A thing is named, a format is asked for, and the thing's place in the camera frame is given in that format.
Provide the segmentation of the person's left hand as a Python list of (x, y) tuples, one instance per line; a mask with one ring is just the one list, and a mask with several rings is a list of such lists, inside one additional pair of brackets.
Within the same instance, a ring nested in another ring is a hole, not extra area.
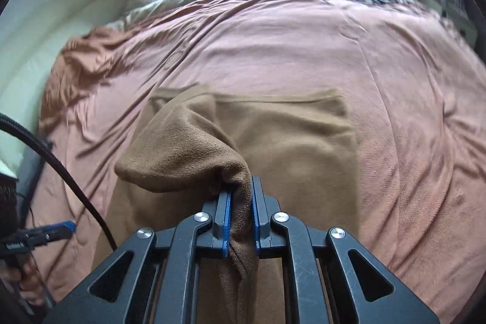
[(32, 256), (29, 256), (22, 270), (8, 266), (1, 261), (1, 279), (17, 284), (20, 295), (32, 306), (44, 306), (45, 296), (42, 278)]

